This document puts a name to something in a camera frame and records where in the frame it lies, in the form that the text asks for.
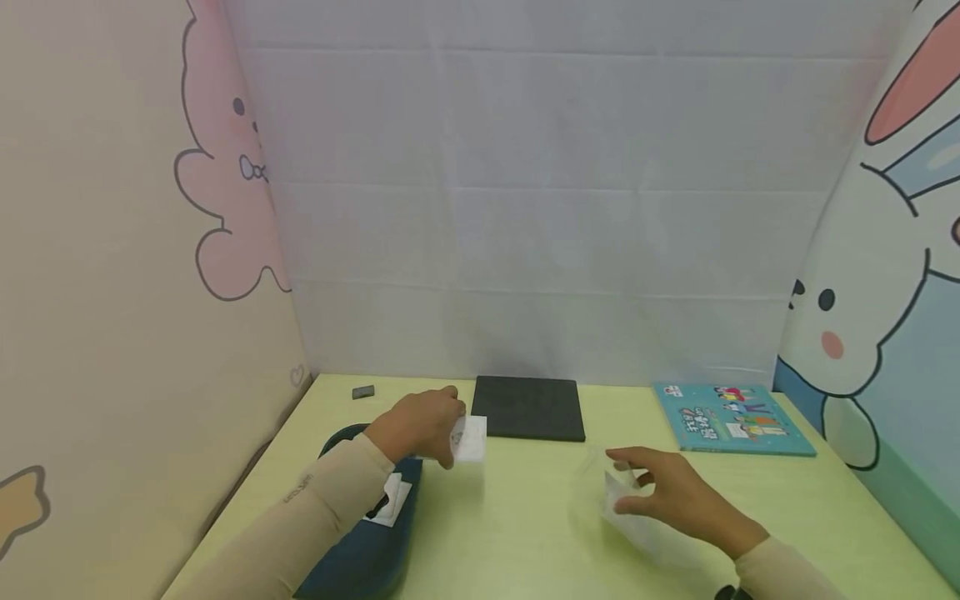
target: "wall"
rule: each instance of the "wall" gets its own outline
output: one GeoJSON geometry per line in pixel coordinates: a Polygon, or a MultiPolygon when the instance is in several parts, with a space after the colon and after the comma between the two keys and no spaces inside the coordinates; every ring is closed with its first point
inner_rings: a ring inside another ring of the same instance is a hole
{"type": "Polygon", "coordinates": [[[0,8],[2,597],[159,596],[307,383],[269,193],[235,186],[258,146],[226,21],[200,9],[181,97],[186,3],[0,8]]]}
{"type": "Polygon", "coordinates": [[[770,383],[904,0],[228,3],[314,370],[770,383]]]}
{"type": "Polygon", "coordinates": [[[960,4],[924,0],[794,287],[777,385],[960,589],[960,4]]]}

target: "white backdrop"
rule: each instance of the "white backdrop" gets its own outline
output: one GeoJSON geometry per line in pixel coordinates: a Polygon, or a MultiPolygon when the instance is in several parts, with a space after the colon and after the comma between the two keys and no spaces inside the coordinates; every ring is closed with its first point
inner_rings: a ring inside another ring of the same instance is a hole
{"type": "Polygon", "coordinates": [[[312,368],[769,383],[912,4],[228,2],[312,368]]]}

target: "dark blue tray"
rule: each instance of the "dark blue tray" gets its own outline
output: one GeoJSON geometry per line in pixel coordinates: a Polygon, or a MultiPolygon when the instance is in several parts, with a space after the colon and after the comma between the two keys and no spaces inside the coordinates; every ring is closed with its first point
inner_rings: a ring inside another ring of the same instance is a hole
{"type": "MultiPolygon", "coordinates": [[[[367,424],[345,427],[324,445],[320,455],[343,440],[352,440],[367,424]]],[[[405,458],[394,473],[413,484],[393,527],[360,521],[313,567],[294,598],[303,600],[373,600],[389,596],[403,580],[414,508],[423,462],[405,458]]]]}

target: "arm sleeve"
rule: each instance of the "arm sleeve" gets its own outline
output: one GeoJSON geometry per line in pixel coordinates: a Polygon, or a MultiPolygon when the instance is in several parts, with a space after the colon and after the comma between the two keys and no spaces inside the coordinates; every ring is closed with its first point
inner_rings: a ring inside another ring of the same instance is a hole
{"type": "Polygon", "coordinates": [[[737,559],[740,587],[754,600],[843,600],[823,573],[792,546],[767,538],[737,559]]]}
{"type": "Polygon", "coordinates": [[[220,551],[177,600],[288,600],[383,497],[394,464],[365,435],[340,442],[220,551]]]}

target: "blue book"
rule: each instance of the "blue book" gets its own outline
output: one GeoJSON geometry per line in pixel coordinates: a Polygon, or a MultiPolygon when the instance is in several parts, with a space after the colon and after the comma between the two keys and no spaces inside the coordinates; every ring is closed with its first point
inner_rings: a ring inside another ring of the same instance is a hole
{"type": "Polygon", "coordinates": [[[681,450],[817,455],[762,386],[655,383],[654,390],[681,450]]]}

